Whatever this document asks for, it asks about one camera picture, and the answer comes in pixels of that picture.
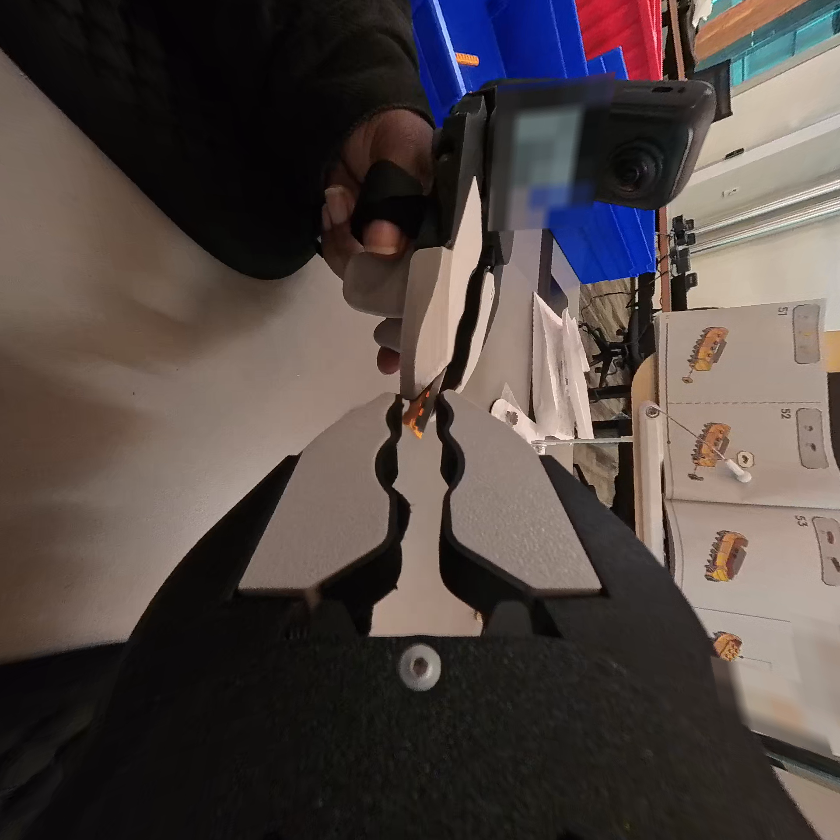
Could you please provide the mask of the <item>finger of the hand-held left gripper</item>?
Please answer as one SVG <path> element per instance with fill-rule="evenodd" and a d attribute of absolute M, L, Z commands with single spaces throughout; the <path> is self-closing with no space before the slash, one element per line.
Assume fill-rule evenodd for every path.
<path fill-rule="evenodd" d="M 476 371 L 498 308 L 500 279 L 495 267 L 480 265 L 469 279 L 465 309 L 455 336 L 455 350 L 448 365 L 448 389 L 462 393 Z"/>
<path fill-rule="evenodd" d="M 410 260 L 400 350 L 403 398 L 414 399 L 440 374 L 448 375 L 467 286 L 481 250 L 480 189 L 473 178 L 454 244 L 420 248 Z"/>

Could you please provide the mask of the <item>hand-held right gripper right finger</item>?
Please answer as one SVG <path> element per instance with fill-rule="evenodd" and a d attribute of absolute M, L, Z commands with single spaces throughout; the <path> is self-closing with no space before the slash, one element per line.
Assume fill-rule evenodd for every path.
<path fill-rule="evenodd" d="M 597 595 L 602 584 L 532 446 L 453 391 L 437 399 L 447 484 L 442 533 L 470 570 L 530 596 Z"/>

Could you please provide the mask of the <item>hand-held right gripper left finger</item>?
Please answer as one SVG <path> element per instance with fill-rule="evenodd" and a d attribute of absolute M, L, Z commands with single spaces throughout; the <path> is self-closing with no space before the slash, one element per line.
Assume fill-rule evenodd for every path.
<path fill-rule="evenodd" d="M 350 409 L 305 447 L 238 585 L 303 595 L 371 563 L 398 535 L 397 447 L 403 399 Z"/>

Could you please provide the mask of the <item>orange studded lego plate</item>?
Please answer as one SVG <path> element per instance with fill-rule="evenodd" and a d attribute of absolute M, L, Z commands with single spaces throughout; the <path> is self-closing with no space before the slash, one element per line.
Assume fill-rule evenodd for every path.
<path fill-rule="evenodd" d="M 434 415 L 436 395 L 430 384 L 417 397 L 410 400 L 402 415 L 402 424 L 417 438 L 422 438 L 429 419 Z"/>

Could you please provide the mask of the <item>lego instruction booklet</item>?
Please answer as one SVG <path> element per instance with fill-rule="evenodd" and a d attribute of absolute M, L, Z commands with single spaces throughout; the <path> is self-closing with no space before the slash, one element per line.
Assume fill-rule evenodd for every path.
<path fill-rule="evenodd" d="M 665 418 L 664 490 L 675 583 L 720 658 L 799 679 L 805 621 L 838 621 L 838 414 L 822 354 L 823 303 L 666 313 L 658 405 L 728 457 L 692 480 L 694 439 Z"/>

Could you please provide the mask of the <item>person's left hand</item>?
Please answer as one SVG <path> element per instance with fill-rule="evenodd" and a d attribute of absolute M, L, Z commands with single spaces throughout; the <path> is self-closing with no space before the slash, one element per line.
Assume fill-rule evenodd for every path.
<path fill-rule="evenodd" d="M 391 259 L 401 257 L 410 239 L 385 220 L 372 221 L 362 241 L 351 232 L 350 220 L 364 179 L 379 161 L 390 161 L 417 179 L 428 193 L 433 184 L 434 130 L 407 110 L 375 115 L 344 142 L 339 158 L 325 178 L 322 205 L 322 257 L 342 279 L 350 260 L 361 253 Z"/>

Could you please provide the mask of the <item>black mounted devices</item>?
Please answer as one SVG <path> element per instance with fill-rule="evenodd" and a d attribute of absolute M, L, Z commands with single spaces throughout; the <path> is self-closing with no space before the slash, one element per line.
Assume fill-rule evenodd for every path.
<path fill-rule="evenodd" d="M 670 310 L 688 309 L 688 292 L 698 285 L 697 273 L 692 269 L 690 247 L 696 243 L 695 221 L 684 215 L 674 216 L 671 222 L 668 249 L 668 288 Z"/>

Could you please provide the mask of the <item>black office chair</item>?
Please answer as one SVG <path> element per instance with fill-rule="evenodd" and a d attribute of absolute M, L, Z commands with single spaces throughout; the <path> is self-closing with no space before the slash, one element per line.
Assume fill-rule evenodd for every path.
<path fill-rule="evenodd" d="M 589 403 L 594 405 L 612 399 L 627 399 L 631 395 L 631 383 L 609 385 L 606 381 L 611 373 L 634 372 L 634 342 L 628 340 L 628 333 L 624 329 L 616 332 L 619 340 L 609 340 L 602 328 L 594 327 L 587 322 L 582 324 L 582 329 L 598 349 L 598 353 L 592 356 L 592 362 L 599 379 L 596 386 L 588 388 Z"/>

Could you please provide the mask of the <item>red storage bin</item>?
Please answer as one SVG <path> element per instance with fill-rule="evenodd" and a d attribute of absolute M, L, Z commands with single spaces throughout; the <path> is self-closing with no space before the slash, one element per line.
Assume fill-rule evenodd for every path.
<path fill-rule="evenodd" d="M 661 78 L 659 1 L 576 1 L 574 4 L 588 60 L 621 48 L 630 78 Z"/>

